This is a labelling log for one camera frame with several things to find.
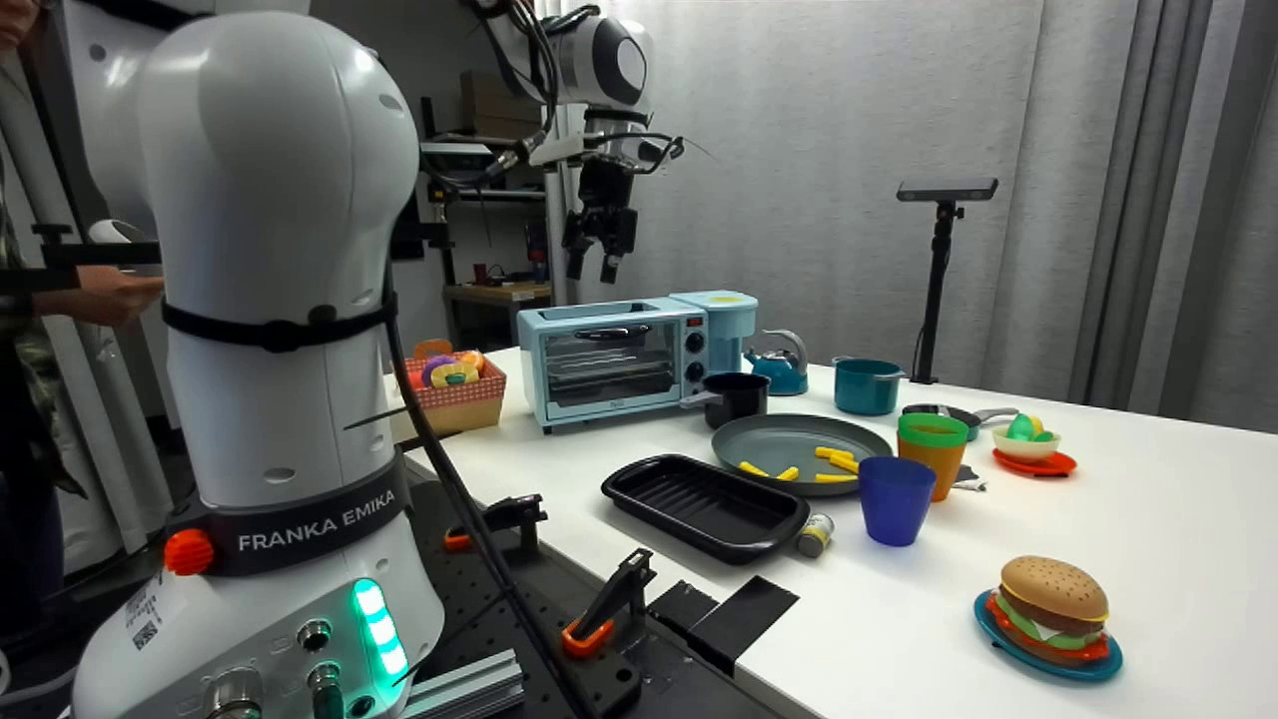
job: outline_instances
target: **toaster oven door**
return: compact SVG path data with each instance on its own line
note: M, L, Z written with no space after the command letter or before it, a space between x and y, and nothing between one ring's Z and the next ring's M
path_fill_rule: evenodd
M615 402L678 393L675 325L576 328L548 339L548 400L554 409Z

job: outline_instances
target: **white curtain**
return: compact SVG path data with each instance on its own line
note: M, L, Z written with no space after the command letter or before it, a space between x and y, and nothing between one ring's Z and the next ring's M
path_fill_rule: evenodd
M1278 4L605 8L657 35L657 123L690 154L585 297L743 287L814 360L912 365L931 208L894 184L1000 176L954 223L942 381L1278 429Z
M968 205L938 381L1068 397L1136 0L606 0L657 39L657 128L686 156L634 188L618 287L743 287L814 360L912 365L931 205Z

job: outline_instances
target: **green indicator light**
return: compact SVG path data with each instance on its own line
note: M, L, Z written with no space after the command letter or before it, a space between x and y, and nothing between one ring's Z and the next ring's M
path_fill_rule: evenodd
M376 588L376 581L361 581L361 582L356 582L356 606L361 606L361 616L385 613L385 606L388 606L385 588Z
M376 643L376 647L392 647L392 643L401 643L401 638L397 638L397 624L392 624L392 616L385 616L385 620L369 624L369 634L372 634L372 643Z
M406 657L405 657L401 643L385 651L385 671L388 671L388 675L405 675L405 671L406 671Z

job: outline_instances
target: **black cable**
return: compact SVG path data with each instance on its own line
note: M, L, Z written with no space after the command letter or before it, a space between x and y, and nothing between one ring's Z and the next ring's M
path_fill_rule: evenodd
M522 628L533 651L545 661L548 675L552 675L554 687L564 690L566 707L572 707L576 717L594 717L592 705L588 705L588 697L585 697L585 687L581 687L581 685L572 678L572 671L564 667L558 647L554 647L554 643L545 634L545 628L537 624L522 593L518 593L517 581L510 581L510 566L502 562L502 557L496 553L496 542L492 542L492 537L488 537L488 524L485 524L485 516L481 516L469 484L461 478L461 473L453 468L445 444L434 438L434 430L432 430L432 425L428 425L428 416L425 416L425 409L421 409L421 400L414 400L414 393L413 393L413 385L406 385L405 344L401 344L397 321L388 321L388 353L392 353L392 369L397 369L397 385L401 385L406 418L413 418L413 429L414 429L414 437L421 437L421 444L425 444L425 450L428 450L428 461L432 461L432 468L434 468L434 476L440 476L440 484L445 484L445 493L446 493L446 502L462 516L462 528L474 537L481 560L488 562L501 596L510 604L517 624Z
M601 148L601 144L610 144L610 142L657 142L665 144L657 161L641 163L634 176L651 176L659 173L667 161L678 161L685 156L685 136L667 136L667 132L651 132L651 128L622 128L622 132L601 132L592 136L588 144Z
M552 20L545 20L545 32L548 35L564 35L564 32L576 32L592 18L601 18L601 4L585 4L585 8L576 8L566 18L552 18Z
M529 4L510 4L510 20L517 30L522 32L529 50L533 50L533 67L548 67L545 71L545 106L548 106L548 115L545 115L545 136L554 128L554 114L558 114L558 60L552 51L552 39L545 32L545 26L533 18Z
M446 628L440 634L440 647L446 647L453 638L469 634L488 613L496 613L502 604L502 596L488 598L474 616L469 616L461 628Z

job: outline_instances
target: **white table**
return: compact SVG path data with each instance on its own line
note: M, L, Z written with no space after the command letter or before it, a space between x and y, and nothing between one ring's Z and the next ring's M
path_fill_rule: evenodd
M501 429L445 444L474 501L545 494L545 538L601 581L651 549L651 598L678 581L714 598L750 576L795 593L798 604L741 661L743 685L786 717L1278 717L1274 437L908 385L904 402L1015 402L1043 416L1077 476L1015 478L991 461L991 438L978 438L968 465L991 493L954 493L926 516L914 549L880 549L854 501L818 501L814 512L838 524L827 557L727 566L601 493L645 454L710 465L701 416L545 437L529 416L518 356L496 353L496 365L509 369ZM813 393L773 400L773 412L838 416L832 369L813 369ZM890 418L854 425L894 437ZM1115 685L1047 685L986 647L970 604L1011 557L1071 560L1112 593L1112 630L1127 651Z

